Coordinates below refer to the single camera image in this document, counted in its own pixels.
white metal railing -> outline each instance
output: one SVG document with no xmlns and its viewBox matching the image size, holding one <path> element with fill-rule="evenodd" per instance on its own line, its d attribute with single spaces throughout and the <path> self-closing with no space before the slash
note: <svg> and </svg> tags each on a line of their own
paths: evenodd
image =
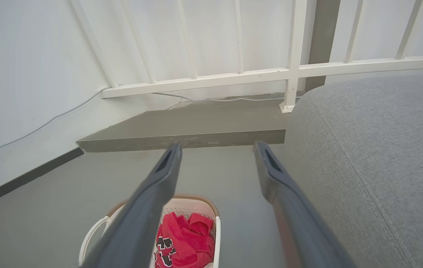
<svg viewBox="0 0 423 268">
<path fill-rule="evenodd" d="M 135 42 L 140 52 L 147 76 L 148 83 L 138 83 L 129 85 L 118 85 L 114 78 L 113 72 L 106 56 L 104 55 L 92 27 L 87 19 L 87 16 L 82 8 L 80 0 L 71 0 L 74 10 L 76 11 L 82 28 L 86 33 L 89 42 L 91 43 L 94 52 L 101 63 L 104 73 L 106 74 L 110 89 L 106 89 L 101 93 L 102 98 L 112 98 L 128 95 L 138 95 L 146 93 L 167 92 L 175 90 L 186 90 L 193 88 L 205 88 L 235 84 L 258 83 L 267 81 L 286 80 L 286 90 L 284 102 L 280 104 L 282 112 L 291 112 L 295 105 L 296 91 L 300 80 L 306 77 L 326 76 L 336 74 L 348 73 L 369 73 L 376 71 L 400 71 L 413 70 L 423 68 L 423 56 L 407 57 L 407 44 L 414 38 L 414 25 L 419 19 L 420 7 L 422 0 L 416 0 L 413 6 L 407 27 L 400 42 L 395 58 L 391 59 L 374 59 L 374 60 L 359 60 L 353 61 L 354 44 L 356 37 L 359 34 L 359 25 L 361 24 L 361 14 L 365 10 L 366 0 L 358 0 L 356 15 L 351 30 L 349 45 L 347 48 L 346 57 L 344 61 L 334 63 L 317 63 L 317 64 L 300 64 L 302 54 L 302 43 L 305 35 L 305 20 L 307 0 L 293 0 L 292 12 L 293 19 L 291 25 L 292 35 L 290 38 L 290 53 L 288 57 L 288 65 L 283 68 L 270 68 L 265 70 L 244 71 L 243 64 L 243 49 L 242 49 L 242 30 L 241 30 L 241 14 L 240 14 L 240 0 L 235 0 L 236 12 L 236 29 L 237 29 L 237 46 L 238 46 L 238 61 L 239 73 L 224 73 L 217 75 L 198 76 L 197 68 L 193 58 L 193 53 L 190 44 L 190 38 L 187 29 L 185 14 L 183 12 L 182 0 L 177 0 L 181 26 L 183 30 L 183 37 L 186 45 L 186 51 L 189 58 L 191 78 L 180 78 L 173 80 L 156 81 L 153 71 L 150 66 L 145 45 L 143 43 L 140 31 L 137 29 L 133 14 L 130 12 L 127 0 L 121 0 L 127 22 L 133 34 Z"/>
</svg>

basket rim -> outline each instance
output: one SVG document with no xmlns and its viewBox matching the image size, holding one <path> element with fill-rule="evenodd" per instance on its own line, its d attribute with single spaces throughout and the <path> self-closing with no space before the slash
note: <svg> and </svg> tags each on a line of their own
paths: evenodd
<svg viewBox="0 0 423 268">
<path fill-rule="evenodd" d="M 209 205 L 212 209 L 213 212 L 215 213 L 215 217 L 219 217 L 220 214 L 218 213 L 218 209 L 216 208 L 216 205 L 209 200 L 206 197 L 203 197 L 201 195 L 189 195 L 189 194 L 178 194 L 178 195 L 174 195 L 172 197 L 172 199 L 176 199 L 176 200 L 198 200 L 198 201 L 202 201 L 205 202 L 207 205 Z M 112 217 L 114 215 L 114 213 L 116 211 L 118 211 L 118 209 L 120 209 L 121 207 L 123 207 L 125 204 L 127 204 L 128 200 L 123 200 L 122 202 L 118 203 L 117 205 L 115 205 L 106 215 L 107 217 Z"/>
</svg>

white vertical bar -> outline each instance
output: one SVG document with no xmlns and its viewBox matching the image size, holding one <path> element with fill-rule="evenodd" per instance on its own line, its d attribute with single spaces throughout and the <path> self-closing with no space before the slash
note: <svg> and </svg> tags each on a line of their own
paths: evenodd
<svg viewBox="0 0 423 268">
<path fill-rule="evenodd" d="M 243 73 L 244 64 L 243 64 L 243 44 L 242 44 L 242 34 L 241 34 L 240 0 L 235 0 L 235 12 L 236 12 L 236 35 L 238 39 L 238 61 L 240 62 L 240 73 Z"/>
<path fill-rule="evenodd" d="M 280 104 L 282 112 L 291 112 L 296 102 L 296 91 L 299 80 L 298 71 L 304 41 L 307 0 L 293 1 L 293 20 L 291 23 L 292 36 L 290 37 L 290 52 L 288 57 L 289 79 L 286 81 L 284 102 Z"/>
<path fill-rule="evenodd" d="M 353 58 L 353 52 L 355 51 L 353 48 L 354 48 L 354 44 L 356 43 L 356 36 L 359 30 L 359 25 L 362 18 L 362 10 L 363 10 L 363 0 L 358 0 L 356 15 L 354 17 L 354 22 L 352 24 L 351 36 L 349 38 L 349 45 L 347 46 L 347 53 L 346 53 L 346 57 L 344 58 L 345 63 L 350 63 Z"/>
<path fill-rule="evenodd" d="M 422 6 L 422 0 L 415 0 L 414 8 L 412 9 L 412 13 L 410 13 L 410 17 L 407 22 L 407 27 L 405 28 L 404 36 L 402 37 L 402 41 L 400 42 L 400 46 L 398 47 L 397 54 L 395 58 L 401 60 L 407 56 L 407 44 L 408 41 L 415 35 L 413 32 L 413 28 L 417 18 L 419 17 L 420 7 Z"/>
<path fill-rule="evenodd" d="M 127 18 L 128 25 L 130 27 L 130 31 L 134 36 L 135 43 L 137 44 L 137 48 L 139 48 L 140 57 L 142 58 L 142 62 L 144 63 L 145 72 L 149 77 L 149 83 L 155 84 L 157 81 L 155 80 L 154 76 L 152 75 L 152 68 L 150 66 L 149 58 L 147 57 L 147 53 L 145 51 L 144 41 L 142 40 L 142 36 L 140 35 L 139 29 L 135 26 L 135 21 L 133 17 L 133 13 L 130 12 L 128 8 L 127 0 L 122 0 L 122 5 L 124 9 L 124 14 Z"/>
<path fill-rule="evenodd" d="M 118 83 L 114 78 L 111 66 L 107 62 L 106 56 L 104 55 L 104 52 L 102 51 L 101 46 L 97 41 L 96 35 L 94 34 L 94 31 L 89 23 L 88 17 L 86 15 L 86 12 L 84 11 L 84 8 L 82 7 L 81 1 L 71 0 L 71 4 L 74 7 L 74 11 L 76 12 L 77 18 L 81 23 L 82 29 L 84 30 L 89 40 L 89 43 L 91 44 L 91 47 L 94 50 L 94 53 L 96 53 L 99 63 L 101 64 L 102 70 L 106 74 L 107 80 L 113 88 L 117 88 Z"/>
<path fill-rule="evenodd" d="M 183 5 L 181 0 L 177 0 L 177 6 L 179 8 L 179 15 L 180 15 L 180 22 L 182 24 L 183 37 L 185 39 L 185 45 L 187 47 L 188 60 L 190 61 L 191 74 L 193 78 L 196 79 L 198 78 L 197 68 L 195 67 L 195 61 L 193 59 L 193 54 L 191 51 L 190 38 L 188 35 L 187 23 L 185 21 L 185 13 L 183 12 Z"/>
</svg>

white wall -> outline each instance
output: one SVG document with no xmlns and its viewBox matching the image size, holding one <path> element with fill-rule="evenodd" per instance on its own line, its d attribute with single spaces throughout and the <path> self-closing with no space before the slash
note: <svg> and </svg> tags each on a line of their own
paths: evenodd
<svg viewBox="0 0 423 268">
<path fill-rule="evenodd" d="M 414 0 L 366 0 L 361 14 L 355 49 L 355 60 L 394 58 L 407 26 Z M 357 0 L 341 0 L 337 17 L 330 62 L 343 61 L 356 13 Z M 423 56 L 423 3 L 421 17 L 414 25 L 415 39 L 408 44 L 407 56 Z M 358 73 L 332 75 L 325 83 L 375 76 L 423 74 L 423 70 L 386 71 L 380 73 Z"/>
<path fill-rule="evenodd" d="M 120 84 L 146 75 L 118 0 L 83 0 Z M 130 1 L 158 80 L 189 77 L 175 0 Z M 290 0 L 242 1 L 246 70 L 286 66 Z M 232 0 L 184 0 L 199 75 L 238 70 Z M 109 87 L 68 0 L 0 0 L 0 146 Z M 179 92 L 193 98 L 284 91 L 284 81 Z M 94 98 L 37 133 L 0 149 L 0 185 L 76 147 L 82 136 L 179 100 Z"/>
</svg>

sofa seam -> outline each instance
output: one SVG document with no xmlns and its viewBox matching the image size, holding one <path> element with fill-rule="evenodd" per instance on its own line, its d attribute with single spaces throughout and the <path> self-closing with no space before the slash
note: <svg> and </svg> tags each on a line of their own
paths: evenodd
<svg viewBox="0 0 423 268">
<path fill-rule="evenodd" d="M 317 105 L 315 104 L 314 100 L 311 97 L 311 94 L 309 94 L 309 100 L 312 102 L 312 105 L 314 106 L 314 109 L 317 111 L 317 114 L 319 114 L 319 117 L 321 117 L 322 121 L 325 124 L 325 127 L 327 128 L 327 130 L 329 131 L 329 133 L 331 134 L 331 136 L 334 139 L 334 142 L 336 143 L 337 147 L 339 148 L 339 150 L 342 152 L 342 154 L 345 156 L 345 159 L 347 160 L 347 162 L 349 163 L 350 167 L 352 168 L 353 171 L 353 177 L 356 179 L 357 184 L 359 185 L 359 188 L 361 189 L 362 193 L 365 196 L 365 199 L 368 201 L 369 206 L 371 207 L 373 213 L 375 214 L 375 216 L 377 217 L 380 225 L 382 226 L 382 228 L 384 229 L 384 232 L 387 236 L 387 238 L 390 240 L 390 242 L 392 243 L 392 247 L 394 248 L 395 252 L 397 253 L 397 256 L 399 257 L 400 261 L 402 262 L 402 264 L 404 265 L 404 267 L 407 267 L 406 263 L 404 262 L 402 256 L 399 253 L 399 250 L 397 249 L 400 248 L 400 250 L 402 251 L 405 259 L 407 259 L 407 262 L 410 263 L 408 257 L 405 255 L 405 252 L 407 252 L 407 254 L 410 256 L 410 258 L 412 259 L 413 263 L 415 264 L 415 261 L 412 258 L 412 255 L 408 252 L 407 247 L 405 246 L 405 244 L 403 243 L 402 239 L 400 239 L 400 236 L 397 233 L 397 230 L 395 229 L 394 225 L 392 224 L 392 222 L 390 222 L 389 218 L 385 215 L 385 211 L 383 210 L 382 206 L 380 205 L 380 203 L 377 201 L 376 197 L 373 197 L 371 190 L 366 186 L 364 179 L 362 178 L 362 175 L 357 171 L 357 169 L 354 167 L 352 161 L 349 159 L 348 155 L 346 154 L 346 152 L 344 151 L 344 148 L 342 148 L 341 144 L 337 141 L 337 138 L 335 137 L 331 127 L 329 126 L 328 122 L 324 119 L 324 117 L 322 116 L 319 108 L 317 107 Z M 390 225 L 392 226 L 392 228 L 395 231 L 395 234 L 392 234 L 392 230 L 390 229 L 390 227 L 388 226 L 389 224 L 385 223 L 385 225 L 387 226 L 387 228 L 385 228 L 384 224 L 382 223 L 382 220 L 380 219 L 380 217 L 378 216 L 377 212 L 374 209 L 374 206 L 377 208 L 377 210 L 381 209 L 382 211 L 380 211 L 379 213 L 382 214 L 382 218 L 385 221 L 385 218 L 387 217 L 387 220 L 389 220 Z M 394 239 L 392 239 L 388 232 L 388 231 L 392 234 L 392 236 L 394 236 Z M 401 246 L 399 245 L 399 242 L 397 241 L 397 238 L 400 239 L 400 241 L 402 242 L 403 246 L 405 247 L 405 251 L 401 248 Z"/>
</svg>

